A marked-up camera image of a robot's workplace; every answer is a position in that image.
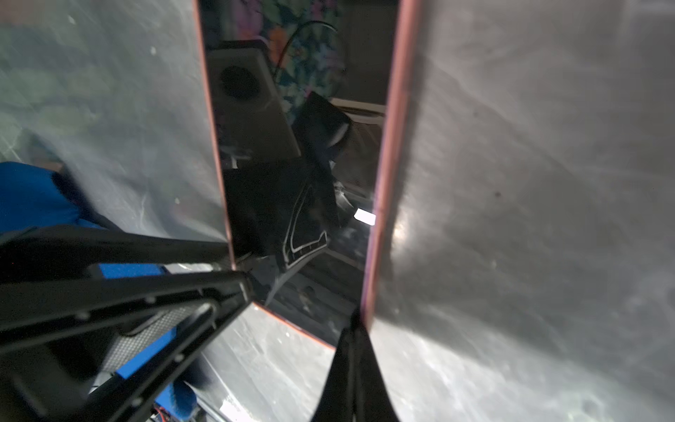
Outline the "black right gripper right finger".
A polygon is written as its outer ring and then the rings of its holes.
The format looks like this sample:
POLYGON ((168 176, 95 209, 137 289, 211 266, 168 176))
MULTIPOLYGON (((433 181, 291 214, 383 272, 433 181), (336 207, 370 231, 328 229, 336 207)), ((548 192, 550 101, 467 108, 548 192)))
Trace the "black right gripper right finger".
POLYGON ((357 420, 399 422, 367 329, 357 325, 357 420))

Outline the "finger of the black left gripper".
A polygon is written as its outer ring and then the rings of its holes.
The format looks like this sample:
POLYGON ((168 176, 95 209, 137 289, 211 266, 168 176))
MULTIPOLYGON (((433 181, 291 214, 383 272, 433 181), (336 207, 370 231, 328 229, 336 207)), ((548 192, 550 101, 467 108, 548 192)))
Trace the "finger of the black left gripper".
POLYGON ((143 421, 251 302, 241 273, 8 283, 4 421, 143 421))
POLYGON ((202 264, 230 258, 228 244, 58 225, 1 235, 1 283, 76 280, 99 264, 202 264))

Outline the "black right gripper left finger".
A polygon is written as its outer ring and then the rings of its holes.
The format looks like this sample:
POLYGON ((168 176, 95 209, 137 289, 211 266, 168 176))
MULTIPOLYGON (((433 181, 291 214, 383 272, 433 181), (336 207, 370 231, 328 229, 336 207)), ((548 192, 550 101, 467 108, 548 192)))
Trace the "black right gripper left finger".
POLYGON ((354 420, 353 340, 359 317, 352 316, 340 335, 332 365, 312 422, 351 422, 354 420))

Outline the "blue cap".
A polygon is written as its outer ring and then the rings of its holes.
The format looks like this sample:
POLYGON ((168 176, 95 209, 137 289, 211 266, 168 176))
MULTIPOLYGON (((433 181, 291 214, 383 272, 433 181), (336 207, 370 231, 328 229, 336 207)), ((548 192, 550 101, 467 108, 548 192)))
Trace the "blue cap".
MULTIPOLYGON (((16 162, 1 163, 1 234, 56 225, 120 231, 91 210, 75 182, 65 173, 16 162)), ((108 280, 167 273, 163 267, 152 264, 101 264, 96 271, 108 280)), ((172 328, 137 353, 116 375, 124 379, 133 376, 176 337, 176 332, 172 328)), ((157 396, 156 407, 165 409, 168 415, 159 421, 188 421, 197 408, 197 399, 189 387, 177 380, 157 396)))

